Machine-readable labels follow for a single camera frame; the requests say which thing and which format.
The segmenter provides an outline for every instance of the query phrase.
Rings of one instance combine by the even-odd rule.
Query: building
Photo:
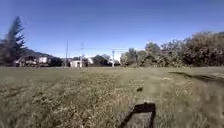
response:
[[[82,63],[80,60],[73,60],[70,62],[71,68],[80,68],[80,67],[88,67],[88,60],[83,59]]]
[[[34,67],[37,65],[37,58],[35,56],[23,56],[14,61],[16,67]]]
[[[51,63],[51,59],[49,57],[39,57],[38,63],[41,67],[48,67]]]
[[[89,58],[88,58],[88,63],[89,63],[89,64],[93,64],[93,57],[89,57]]]

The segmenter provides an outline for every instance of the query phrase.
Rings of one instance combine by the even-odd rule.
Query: house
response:
[[[48,67],[51,63],[51,59],[48,57],[39,57],[38,62],[40,67]]]
[[[74,57],[73,60],[70,61],[70,67],[72,68],[88,67],[88,59],[83,58],[81,62],[79,58]]]
[[[115,66],[120,65],[120,62],[118,60],[114,60],[114,61],[113,61],[113,59],[108,60],[108,64],[113,64],[113,63],[114,63]]]
[[[16,67],[23,67],[23,66],[34,67],[37,65],[37,57],[23,56],[18,60],[14,61],[14,64]]]
[[[93,62],[93,57],[89,57],[89,58],[88,58],[88,63],[89,63],[89,64],[93,64],[93,63],[94,63],[94,62]]]

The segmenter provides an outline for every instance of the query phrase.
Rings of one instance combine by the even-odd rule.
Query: treeline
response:
[[[50,66],[61,66],[62,60],[49,54],[35,52],[25,47],[21,20],[16,17],[3,39],[0,39],[0,66],[15,66],[15,61],[25,61],[32,57],[47,57],[51,59]]]
[[[161,46],[150,42],[145,50],[130,48],[120,61],[122,66],[134,67],[223,66],[224,32],[199,32]]]
[[[93,64],[91,66],[96,67],[104,67],[104,66],[112,66],[113,60],[110,59],[109,55],[103,54],[103,55],[96,55],[95,57],[92,57]],[[119,66],[120,63],[118,60],[114,60],[114,65]]]

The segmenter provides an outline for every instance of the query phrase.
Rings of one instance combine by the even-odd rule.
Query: lawn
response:
[[[0,68],[0,128],[117,128],[144,102],[155,128],[223,128],[224,68]]]

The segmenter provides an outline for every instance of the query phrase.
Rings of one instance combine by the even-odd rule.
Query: tree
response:
[[[107,61],[110,61],[110,56],[109,55],[103,54],[102,57],[104,59],[106,59]]]
[[[183,65],[181,50],[183,42],[173,40],[169,43],[161,45],[160,66],[180,67]]]
[[[147,54],[156,55],[160,53],[160,47],[156,43],[150,42],[146,44],[145,51]]]
[[[122,66],[137,64],[137,51],[134,48],[130,48],[128,52],[121,55],[120,61]]]
[[[182,50],[184,63],[191,66],[215,66],[217,57],[217,41],[214,33],[200,32],[185,39]]]
[[[95,66],[107,66],[107,62],[108,61],[100,55],[96,55],[95,57],[93,57],[93,63]]]
[[[138,51],[137,52],[137,63],[138,63],[138,66],[145,66],[145,59],[147,58],[147,53],[146,51],[144,50],[141,50],[141,51]]]
[[[10,27],[5,39],[0,45],[0,64],[12,66],[13,62],[21,57],[24,50],[24,35],[19,17],[16,17]]]

